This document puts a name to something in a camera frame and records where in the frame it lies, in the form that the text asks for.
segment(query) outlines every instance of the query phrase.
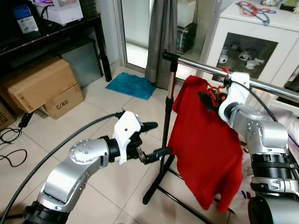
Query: gray curtain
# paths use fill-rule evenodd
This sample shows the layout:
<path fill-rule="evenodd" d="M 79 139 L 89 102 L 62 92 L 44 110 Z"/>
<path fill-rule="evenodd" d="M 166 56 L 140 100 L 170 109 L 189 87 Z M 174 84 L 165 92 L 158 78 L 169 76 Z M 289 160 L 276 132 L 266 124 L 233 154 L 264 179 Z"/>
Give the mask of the gray curtain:
<path fill-rule="evenodd" d="M 149 57 L 145 77 L 157 87 L 168 89 L 170 62 L 162 59 L 162 51 L 176 53 L 178 0 L 155 0 L 149 28 Z"/>

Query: blue bath mat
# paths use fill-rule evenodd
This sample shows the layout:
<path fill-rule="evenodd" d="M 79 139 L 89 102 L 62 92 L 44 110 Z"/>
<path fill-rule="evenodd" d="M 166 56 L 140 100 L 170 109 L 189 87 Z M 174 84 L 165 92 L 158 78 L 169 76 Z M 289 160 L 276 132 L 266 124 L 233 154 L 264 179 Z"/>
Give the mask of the blue bath mat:
<path fill-rule="evenodd" d="M 106 89 L 124 93 L 141 99 L 149 99 L 155 87 L 146 79 L 126 72 L 119 74 Z"/>

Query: black rack stand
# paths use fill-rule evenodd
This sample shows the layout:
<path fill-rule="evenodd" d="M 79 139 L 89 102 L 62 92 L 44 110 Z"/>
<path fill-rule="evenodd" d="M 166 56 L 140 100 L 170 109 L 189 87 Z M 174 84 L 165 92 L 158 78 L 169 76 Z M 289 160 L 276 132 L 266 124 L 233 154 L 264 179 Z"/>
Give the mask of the black rack stand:
<path fill-rule="evenodd" d="M 189 61 L 187 59 L 181 58 L 180 56 L 177 56 L 175 54 L 168 53 L 166 50 L 163 51 L 163 58 L 165 60 L 168 60 L 171 62 L 171 78 L 169 81 L 169 86 L 168 86 L 168 95 L 166 97 L 166 102 L 165 102 L 165 120 L 164 120 L 164 131 L 163 131 L 163 139 L 162 139 L 162 147 L 166 147 L 167 144 L 167 137 L 168 137 L 168 129 L 169 129 L 169 122 L 170 122 L 170 117 L 171 117 L 171 111 L 172 111 L 172 105 L 173 105 L 173 91 L 174 91 L 174 86 L 175 86 L 175 81 L 176 81 L 176 72 L 178 69 L 178 63 L 189 66 L 191 68 L 195 68 L 204 72 L 208 72 L 213 75 L 218 75 L 221 77 L 226 77 L 227 73 L 219 68 L 212 67 L 209 65 Z M 275 94 L 277 96 L 280 96 L 282 98 L 291 100 L 293 102 L 299 103 L 299 94 L 287 89 L 283 89 L 281 87 L 277 87 L 268 83 L 261 82 L 256 79 L 250 79 L 250 86 Z M 203 222 L 207 224 L 211 224 L 210 221 L 208 221 L 205 217 L 203 217 L 200 213 L 195 211 L 194 209 L 190 208 L 188 205 L 184 204 L 182 201 L 177 199 L 175 196 L 173 196 L 171 193 L 160 187 L 160 183 L 162 179 L 164 178 L 165 174 L 167 171 L 170 173 L 174 174 L 176 177 L 182 179 L 180 174 L 176 173 L 172 169 L 170 169 L 170 166 L 175 158 L 175 155 L 170 155 L 167 159 L 167 161 L 164 163 L 164 156 L 161 158 L 160 162 L 160 171 L 154 182 L 152 183 L 151 187 L 148 189 L 146 194 L 143 197 L 143 204 L 147 204 L 151 197 L 154 195 L 156 189 L 160 190 L 162 193 L 166 194 L 168 197 L 170 197 L 173 201 L 181 205 L 183 208 L 185 208 L 187 211 L 195 215 L 197 218 L 202 220 Z"/>

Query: white cabinet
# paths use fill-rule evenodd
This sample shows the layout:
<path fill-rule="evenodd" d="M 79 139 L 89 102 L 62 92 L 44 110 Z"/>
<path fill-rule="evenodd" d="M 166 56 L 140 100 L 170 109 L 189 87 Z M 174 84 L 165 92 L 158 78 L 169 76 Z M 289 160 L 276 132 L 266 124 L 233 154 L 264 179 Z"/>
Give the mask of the white cabinet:
<path fill-rule="evenodd" d="M 258 18 L 243 15 L 237 2 L 233 2 L 221 13 L 204 63 L 219 68 L 225 66 L 230 71 L 247 72 L 258 80 L 284 86 L 299 64 L 299 16 L 253 1 L 258 7 L 277 12 L 268 14 L 270 24 L 265 26 Z M 254 66 L 251 66 L 248 58 L 250 61 L 256 59 L 260 65 L 252 63 Z M 201 76 L 214 86 L 220 85 L 221 79 L 213 75 L 201 73 Z M 259 95 L 268 104 L 282 104 L 270 95 Z"/>

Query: black table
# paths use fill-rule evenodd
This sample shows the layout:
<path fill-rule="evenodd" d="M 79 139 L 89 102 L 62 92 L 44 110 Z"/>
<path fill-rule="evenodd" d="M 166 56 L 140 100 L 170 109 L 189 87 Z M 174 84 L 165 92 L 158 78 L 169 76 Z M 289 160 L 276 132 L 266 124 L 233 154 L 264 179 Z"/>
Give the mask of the black table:
<path fill-rule="evenodd" d="M 94 29 L 100 50 L 99 59 L 102 62 L 102 74 L 105 75 L 106 81 L 109 82 L 112 77 L 109 60 L 106 54 L 106 44 L 100 15 L 88 19 L 83 18 L 81 21 L 74 21 L 68 23 L 66 26 L 43 21 L 43 24 L 39 26 L 40 33 L 38 36 L 30 39 L 22 39 L 0 49 L 0 64 L 4 65 L 20 55 L 46 47 L 63 38 L 76 38 L 89 28 Z"/>

